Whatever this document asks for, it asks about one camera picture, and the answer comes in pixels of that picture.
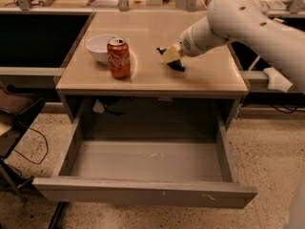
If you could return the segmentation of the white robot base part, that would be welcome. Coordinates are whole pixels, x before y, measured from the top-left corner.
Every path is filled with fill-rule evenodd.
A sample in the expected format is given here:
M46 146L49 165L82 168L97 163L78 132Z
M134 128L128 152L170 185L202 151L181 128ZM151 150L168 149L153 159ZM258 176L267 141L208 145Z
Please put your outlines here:
M263 72L268 77L269 90L277 90L287 93L293 87L293 83L274 67L266 68Z

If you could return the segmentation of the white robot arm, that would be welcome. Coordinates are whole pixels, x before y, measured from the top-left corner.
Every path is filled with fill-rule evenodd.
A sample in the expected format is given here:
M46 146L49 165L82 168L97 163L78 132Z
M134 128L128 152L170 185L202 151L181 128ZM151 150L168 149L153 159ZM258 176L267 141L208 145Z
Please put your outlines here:
M167 64L239 42L305 92L305 31L268 18L254 0L213 0L207 14L161 53Z

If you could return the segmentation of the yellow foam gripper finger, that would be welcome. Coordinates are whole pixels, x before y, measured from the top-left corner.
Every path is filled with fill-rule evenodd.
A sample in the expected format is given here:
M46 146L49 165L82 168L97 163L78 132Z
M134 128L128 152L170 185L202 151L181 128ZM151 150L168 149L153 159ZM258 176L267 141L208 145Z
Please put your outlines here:
M169 46L161 55L165 63L171 63L179 60L183 56L182 47L179 43L174 43Z

